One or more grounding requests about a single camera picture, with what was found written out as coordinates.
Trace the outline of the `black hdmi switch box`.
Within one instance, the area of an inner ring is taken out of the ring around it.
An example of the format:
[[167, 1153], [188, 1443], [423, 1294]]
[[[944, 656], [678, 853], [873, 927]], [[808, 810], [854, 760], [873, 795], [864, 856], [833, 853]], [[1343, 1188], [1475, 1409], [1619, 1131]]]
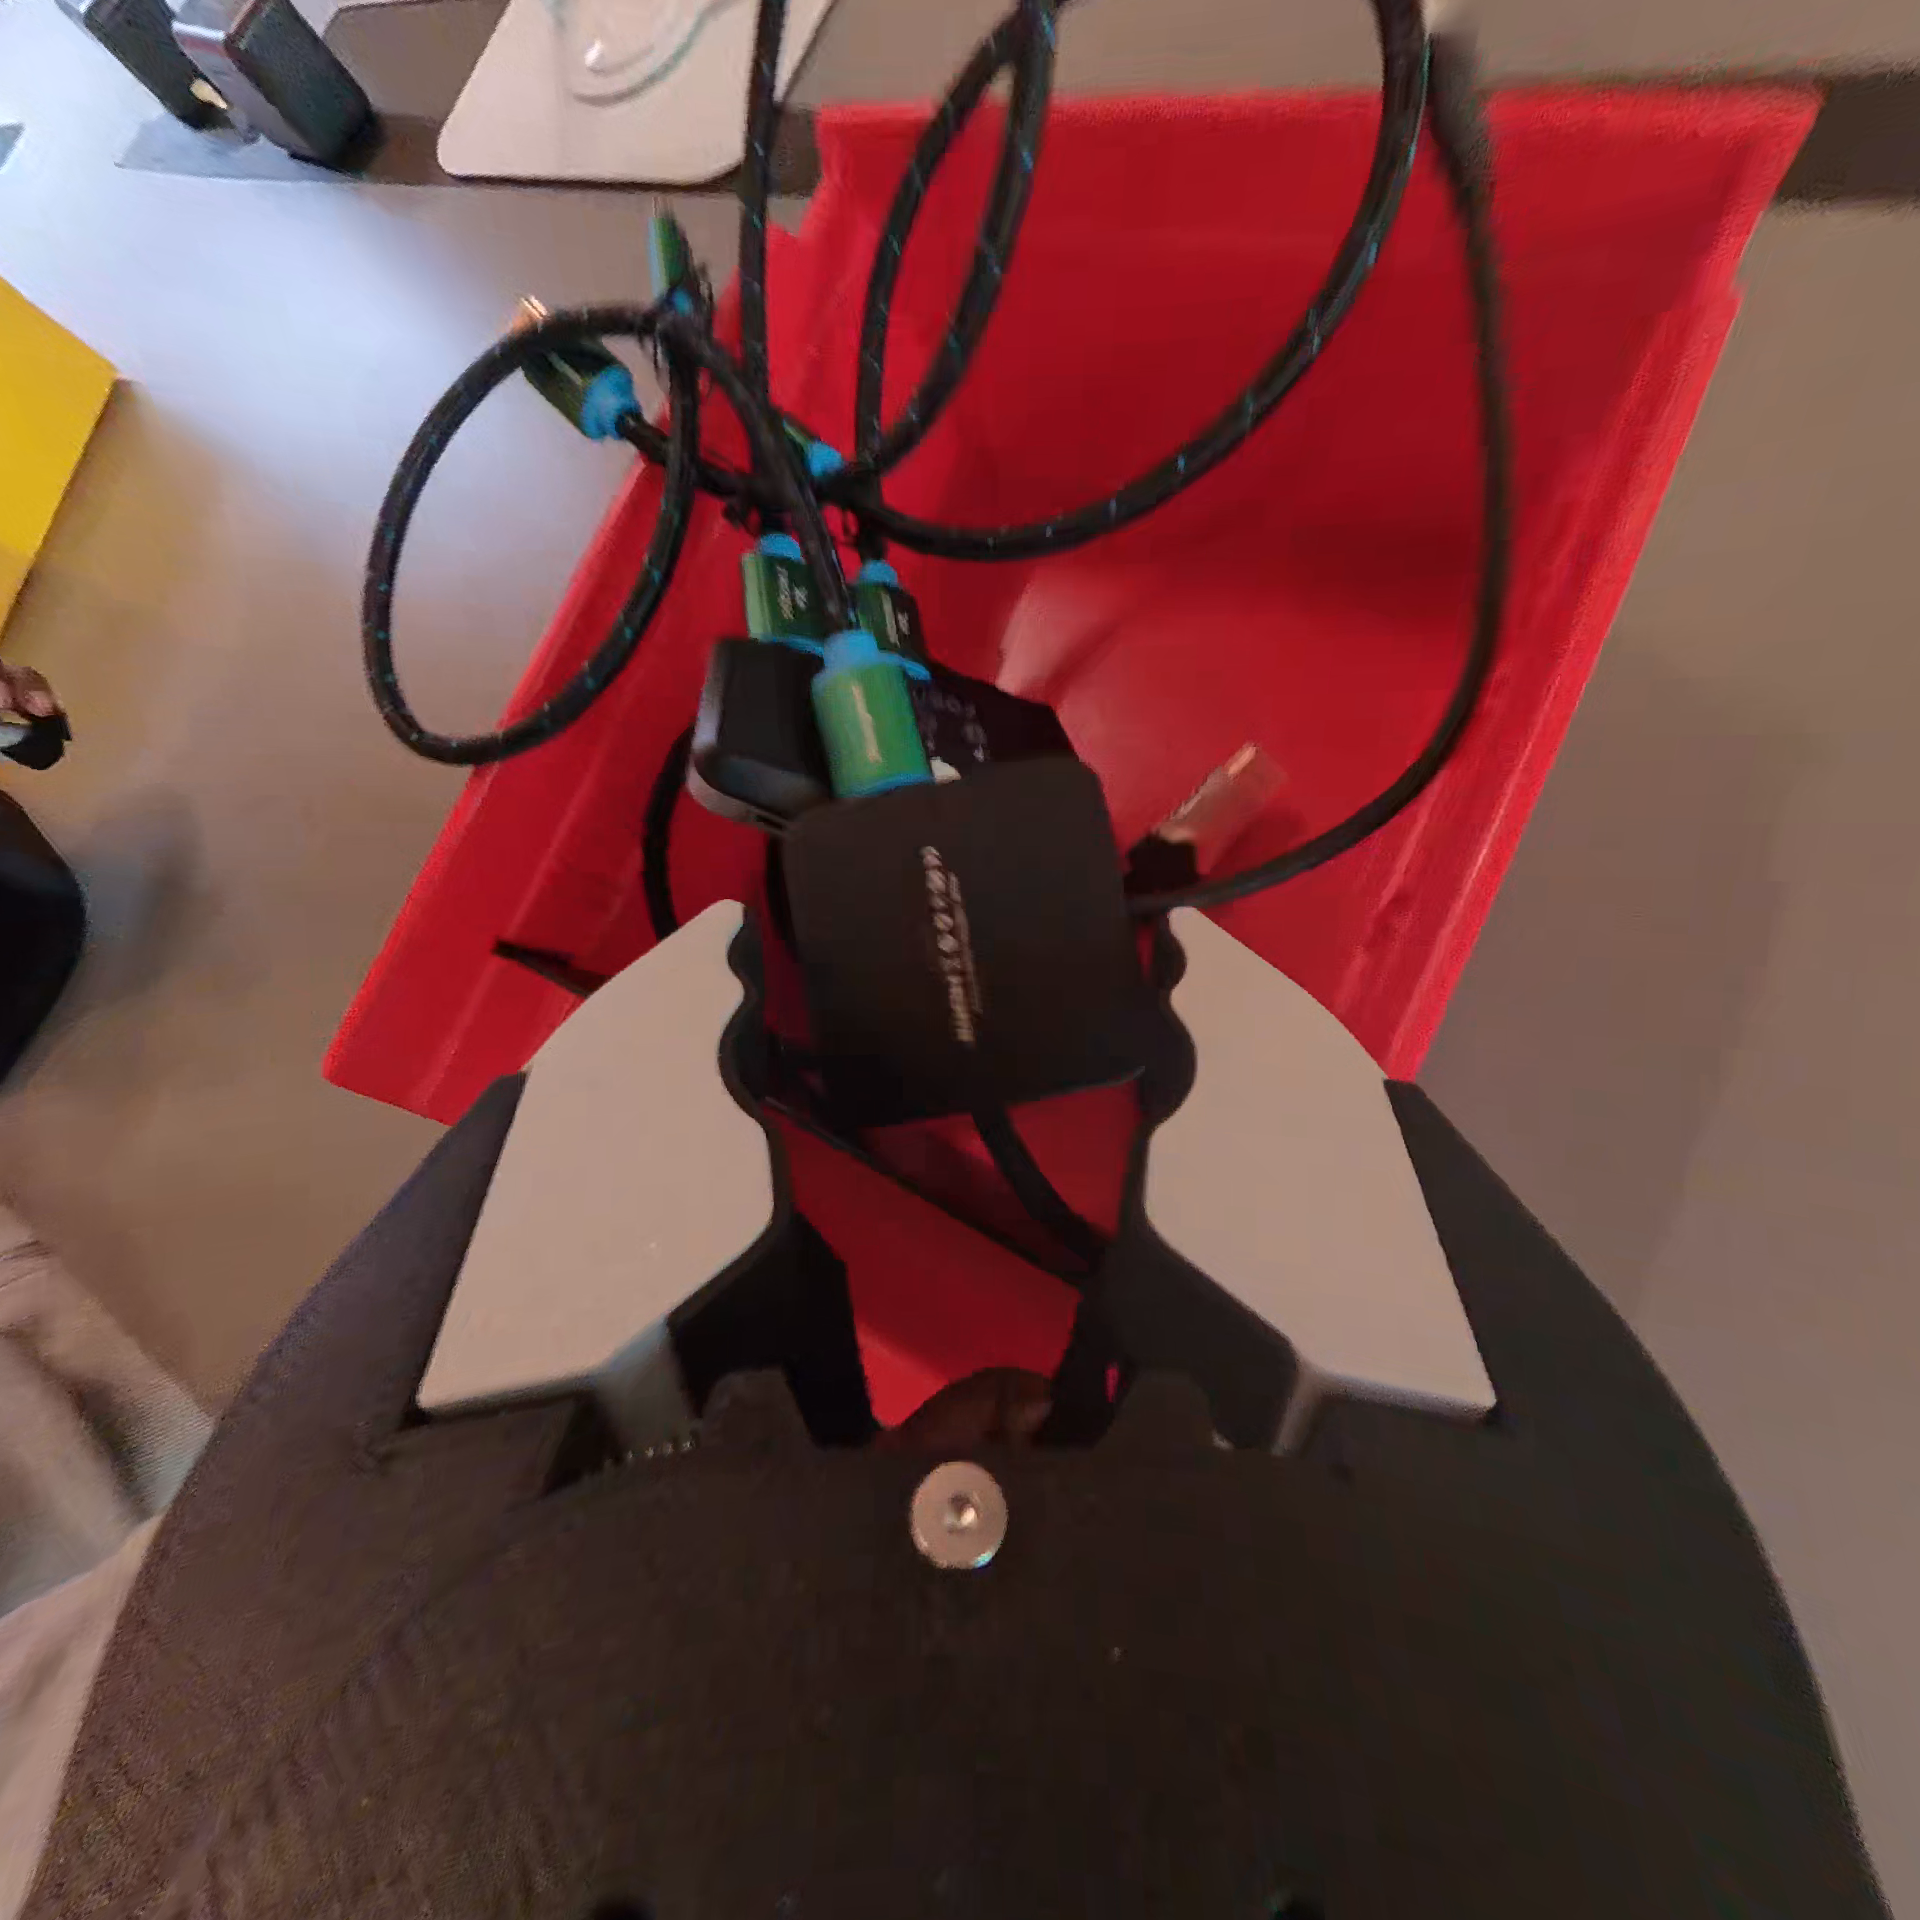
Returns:
[[1077, 757], [817, 808], [780, 868], [821, 1086], [858, 1131], [1143, 1072], [1153, 992]]

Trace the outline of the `red plastic bin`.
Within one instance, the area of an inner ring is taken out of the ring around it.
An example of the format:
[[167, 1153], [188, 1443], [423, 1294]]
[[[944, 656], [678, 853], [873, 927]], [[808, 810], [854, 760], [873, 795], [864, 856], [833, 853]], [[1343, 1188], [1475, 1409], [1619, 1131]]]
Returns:
[[[1534, 89], [1492, 100], [1519, 537], [1485, 702], [1395, 827], [1217, 916], [1392, 1077], [1418, 1072], [1619, 610], [1727, 326], [1736, 265], [1803, 146], [1807, 85]], [[1029, 518], [1188, 436], [1309, 301], [1365, 173], [1354, 94], [1057, 111], [985, 347], [903, 508]], [[1479, 450], [1459, 234], [1418, 161], [1354, 315], [1253, 442], [1057, 562], [902, 559], [934, 650], [1054, 707], [1115, 830], [1258, 741], [1279, 796], [1222, 864], [1370, 796], [1466, 650]], [[327, 1056], [336, 1086], [455, 1120], [652, 946], [641, 808], [740, 614], [702, 505], [671, 602], [562, 737], [474, 775]], [[747, 830], [671, 834], [700, 918], [756, 880]]]

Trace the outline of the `black board on white stand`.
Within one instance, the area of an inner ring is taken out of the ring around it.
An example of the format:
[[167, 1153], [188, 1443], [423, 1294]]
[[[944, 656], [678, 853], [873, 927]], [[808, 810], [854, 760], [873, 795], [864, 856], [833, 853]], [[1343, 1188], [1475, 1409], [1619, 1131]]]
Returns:
[[747, 146], [754, 2], [506, 2], [438, 161], [494, 184], [700, 191]]

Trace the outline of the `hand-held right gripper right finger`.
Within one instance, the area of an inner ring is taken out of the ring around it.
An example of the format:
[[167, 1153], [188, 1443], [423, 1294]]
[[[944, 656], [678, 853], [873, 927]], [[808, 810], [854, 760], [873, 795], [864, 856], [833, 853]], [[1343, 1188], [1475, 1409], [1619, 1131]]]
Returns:
[[1140, 1134], [1072, 1337], [1084, 1404], [1183, 1378], [1238, 1452], [1299, 1452], [1335, 1404], [1492, 1415], [1379, 1062], [1205, 912], [1153, 934], [1150, 983]]

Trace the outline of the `black silver hdmi switch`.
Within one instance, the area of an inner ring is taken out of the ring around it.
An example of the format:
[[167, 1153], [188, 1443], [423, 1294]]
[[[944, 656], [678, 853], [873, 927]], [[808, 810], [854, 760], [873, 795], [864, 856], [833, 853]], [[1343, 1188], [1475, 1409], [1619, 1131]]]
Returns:
[[[684, 791], [714, 818], [780, 837], [830, 805], [830, 760], [813, 726], [813, 661], [777, 640], [726, 636], [708, 654]], [[907, 680], [934, 781], [991, 764], [1074, 757], [1054, 708], [934, 665]]]

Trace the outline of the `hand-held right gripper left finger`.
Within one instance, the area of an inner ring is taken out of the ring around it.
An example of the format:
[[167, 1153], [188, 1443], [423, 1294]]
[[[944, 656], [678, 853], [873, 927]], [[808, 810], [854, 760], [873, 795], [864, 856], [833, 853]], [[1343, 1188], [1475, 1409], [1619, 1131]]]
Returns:
[[476, 1207], [418, 1411], [583, 1399], [630, 1452], [777, 1375], [818, 1448], [878, 1424], [843, 1262], [747, 1086], [756, 937], [738, 902], [645, 949], [542, 1041]]

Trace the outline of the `person's right hand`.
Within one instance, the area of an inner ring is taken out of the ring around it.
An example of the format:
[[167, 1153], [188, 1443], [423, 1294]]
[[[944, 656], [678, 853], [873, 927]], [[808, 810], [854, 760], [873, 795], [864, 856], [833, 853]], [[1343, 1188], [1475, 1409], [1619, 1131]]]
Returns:
[[929, 1396], [907, 1422], [886, 1430], [887, 1452], [974, 1461], [1030, 1448], [1052, 1418], [1052, 1378], [1021, 1368], [983, 1368]]

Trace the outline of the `yellow plastic bin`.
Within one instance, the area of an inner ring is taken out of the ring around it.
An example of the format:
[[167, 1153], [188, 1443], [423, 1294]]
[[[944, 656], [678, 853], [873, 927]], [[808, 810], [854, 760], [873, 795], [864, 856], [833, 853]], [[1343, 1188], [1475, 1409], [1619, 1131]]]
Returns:
[[2, 284], [2, 619], [117, 385], [112, 359]]

